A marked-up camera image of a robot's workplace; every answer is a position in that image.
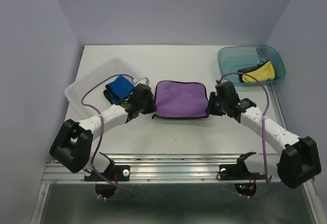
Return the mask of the blue microfiber towel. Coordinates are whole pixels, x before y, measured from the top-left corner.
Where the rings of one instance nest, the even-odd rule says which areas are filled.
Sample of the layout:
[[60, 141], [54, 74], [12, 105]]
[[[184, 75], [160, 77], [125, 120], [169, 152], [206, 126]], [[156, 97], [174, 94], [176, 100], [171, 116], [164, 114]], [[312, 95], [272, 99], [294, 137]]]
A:
[[121, 99], [126, 98], [135, 85], [124, 76], [118, 76], [114, 81], [105, 85], [103, 94], [105, 98], [113, 105]]

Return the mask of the purple microfiber towel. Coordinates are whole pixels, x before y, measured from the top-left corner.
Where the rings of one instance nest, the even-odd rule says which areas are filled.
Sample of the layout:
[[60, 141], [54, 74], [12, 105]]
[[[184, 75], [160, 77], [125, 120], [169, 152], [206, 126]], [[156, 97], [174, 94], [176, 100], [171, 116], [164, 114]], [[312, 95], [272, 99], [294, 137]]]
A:
[[206, 87], [198, 82], [160, 81], [155, 89], [156, 111], [152, 118], [207, 118]]

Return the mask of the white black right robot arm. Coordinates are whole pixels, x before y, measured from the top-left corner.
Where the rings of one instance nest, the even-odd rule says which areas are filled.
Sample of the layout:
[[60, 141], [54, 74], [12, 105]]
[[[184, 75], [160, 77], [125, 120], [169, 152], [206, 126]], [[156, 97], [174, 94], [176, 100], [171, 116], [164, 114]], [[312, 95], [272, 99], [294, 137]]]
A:
[[321, 173], [321, 163], [314, 139], [287, 131], [267, 117], [248, 98], [240, 99], [232, 82], [218, 82], [210, 93], [207, 112], [227, 115], [249, 128], [269, 144], [275, 155], [248, 152], [241, 154], [236, 164], [220, 167], [222, 180], [248, 180], [255, 175], [276, 177], [287, 187], [295, 189]]

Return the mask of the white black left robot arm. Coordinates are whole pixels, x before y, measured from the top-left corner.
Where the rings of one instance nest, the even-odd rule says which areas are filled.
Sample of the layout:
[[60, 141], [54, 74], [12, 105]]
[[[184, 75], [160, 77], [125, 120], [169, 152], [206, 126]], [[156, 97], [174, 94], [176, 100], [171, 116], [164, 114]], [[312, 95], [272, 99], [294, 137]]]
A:
[[113, 176], [114, 162], [100, 152], [104, 133], [128, 123], [139, 114], [154, 111], [151, 88], [138, 83], [126, 99], [109, 109], [81, 121], [66, 120], [50, 148], [50, 155], [72, 173], [90, 170], [102, 180], [109, 180]]

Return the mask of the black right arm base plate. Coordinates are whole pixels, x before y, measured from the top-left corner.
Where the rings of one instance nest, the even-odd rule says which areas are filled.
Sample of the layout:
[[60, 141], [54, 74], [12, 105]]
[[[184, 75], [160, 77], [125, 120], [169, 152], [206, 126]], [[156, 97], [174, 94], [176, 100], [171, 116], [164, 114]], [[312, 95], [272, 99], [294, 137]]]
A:
[[245, 166], [237, 164], [222, 164], [219, 166], [217, 179], [220, 181], [250, 181], [264, 180], [265, 177], [259, 173], [251, 173]]

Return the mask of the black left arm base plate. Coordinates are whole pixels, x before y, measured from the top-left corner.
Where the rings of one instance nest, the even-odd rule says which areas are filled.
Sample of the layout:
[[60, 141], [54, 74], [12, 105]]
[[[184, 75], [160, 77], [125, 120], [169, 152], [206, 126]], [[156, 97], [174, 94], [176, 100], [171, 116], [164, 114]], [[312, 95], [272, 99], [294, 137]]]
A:
[[[84, 181], [86, 182], [104, 182], [105, 180], [100, 177], [93, 169], [83, 170], [84, 172]], [[105, 168], [103, 172], [100, 174], [106, 179], [114, 182], [128, 182], [130, 180], [130, 165], [114, 165]]]

